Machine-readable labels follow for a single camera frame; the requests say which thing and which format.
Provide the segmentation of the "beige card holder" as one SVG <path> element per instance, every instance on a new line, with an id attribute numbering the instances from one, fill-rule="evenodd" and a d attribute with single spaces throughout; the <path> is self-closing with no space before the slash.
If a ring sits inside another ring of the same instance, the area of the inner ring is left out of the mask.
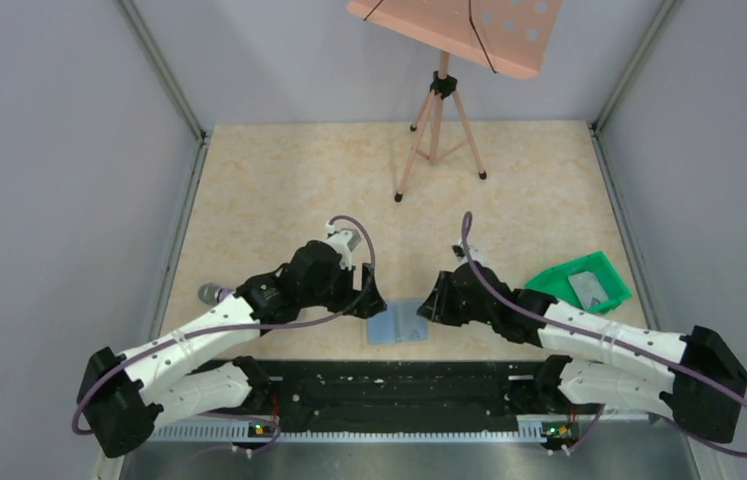
<path id="1" fill-rule="evenodd" d="M 366 322 L 368 345 L 422 342 L 429 338 L 429 322 L 417 314 L 422 301 L 398 300 Z"/>

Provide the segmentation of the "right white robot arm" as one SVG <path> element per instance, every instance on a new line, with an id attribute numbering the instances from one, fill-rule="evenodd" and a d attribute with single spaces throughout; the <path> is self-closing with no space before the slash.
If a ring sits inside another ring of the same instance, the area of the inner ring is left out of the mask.
<path id="1" fill-rule="evenodd" d="M 552 351 L 535 375 L 536 400 L 549 412 L 604 404 L 668 417 L 710 442 L 734 439 L 740 404 L 697 377 L 744 396 L 747 370 L 709 328 L 683 335 L 612 322 L 546 293 L 511 289 L 491 269 L 466 263 L 440 272 L 417 313 L 447 326 L 476 321 L 510 342 Z"/>

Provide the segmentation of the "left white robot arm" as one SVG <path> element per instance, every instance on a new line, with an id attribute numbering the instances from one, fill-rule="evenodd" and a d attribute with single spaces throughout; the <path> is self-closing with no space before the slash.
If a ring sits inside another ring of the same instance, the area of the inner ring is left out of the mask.
<path id="1" fill-rule="evenodd" d="M 105 347 L 88 360 L 71 428 L 91 435 L 108 458 L 142 445 L 158 429 L 218 409 L 257 413 L 274 406 L 270 376 L 251 356 L 205 369 L 233 346 L 267 332 L 299 329 L 302 310 L 322 307 L 321 323 L 349 315 L 369 319 L 385 311 L 375 280 L 377 262 L 363 263 L 354 289 L 352 250 L 312 240 L 277 269 L 234 289 L 206 285 L 208 311 L 166 335 L 120 353 Z"/>

